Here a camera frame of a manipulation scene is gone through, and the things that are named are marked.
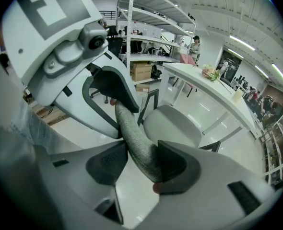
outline flower bouquet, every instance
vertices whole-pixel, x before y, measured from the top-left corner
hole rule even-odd
[[[219,81],[223,86],[224,84],[220,81],[219,77],[220,77],[220,72],[219,70],[214,70],[214,68],[211,65],[203,65],[204,69],[202,70],[202,75],[211,80],[211,81]]]

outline cardboard box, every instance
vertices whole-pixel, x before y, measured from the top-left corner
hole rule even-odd
[[[144,62],[135,62],[132,66],[132,79],[134,81],[146,80],[151,77],[152,66]]]
[[[137,92],[149,92],[150,85],[148,84],[136,84],[136,91]]]

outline white cup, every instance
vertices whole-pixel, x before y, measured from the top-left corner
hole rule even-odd
[[[239,88],[237,89],[237,91],[234,93],[234,95],[232,96],[232,100],[237,103],[243,96],[243,91],[241,91]]]

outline gray chair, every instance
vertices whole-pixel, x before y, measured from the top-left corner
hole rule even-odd
[[[146,136],[156,145],[158,140],[164,140],[197,148],[202,137],[200,130],[175,108],[169,105],[157,107],[158,93],[158,89],[148,93],[145,107],[138,119],[138,125],[143,124]],[[143,115],[152,96],[154,96],[154,110],[143,120]],[[217,152],[219,145],[220,142],[202,147],[201,149]]]

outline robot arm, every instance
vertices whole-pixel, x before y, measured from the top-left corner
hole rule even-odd
[[[108,51],[102,15],[91,0],[15,0],[2,20],[14,70],[40,105],[56,105],[91,129],[120,138],[118,124],[89,97],[89,88],[137,113],[126,67]]]

